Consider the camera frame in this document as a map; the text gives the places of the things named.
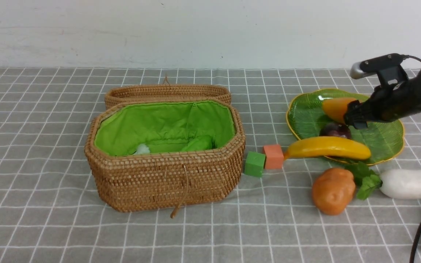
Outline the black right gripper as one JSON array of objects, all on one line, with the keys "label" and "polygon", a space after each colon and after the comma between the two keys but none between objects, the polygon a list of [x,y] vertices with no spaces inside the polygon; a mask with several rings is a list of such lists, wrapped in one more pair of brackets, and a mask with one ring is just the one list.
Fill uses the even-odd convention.
[{"label": "black right gripper", "polygon": [[378,85],[364,102],[349,103],[347,126],[366,129],[369,122],[390,123],[421,113],[421,70],[416,77],[396,85]]}]

